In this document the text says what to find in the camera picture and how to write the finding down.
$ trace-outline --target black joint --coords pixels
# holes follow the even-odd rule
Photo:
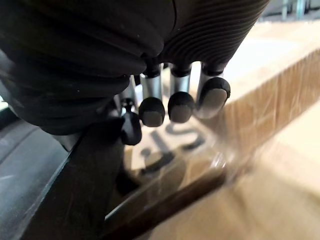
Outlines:
[[[186,65],[176,65],[173,64],[171,68],[171,74],[175,77],[185,77],[187,75],[190,75],[191,73],[191,64]]]
[[[193,114],[195,102],[187,92],[178,91],[170,97],[168,115],[172,122],[186,123]]]
[[[142,139],[142,131],[139,116],[131,111],[123,115],[124,123],[121,129],[121,140],[123,144],[134,146],[140,143]]]
[[[139,107],[139,117],[147,127],[159,127],[165,119],[165,107],[156,97],[144,99]]]

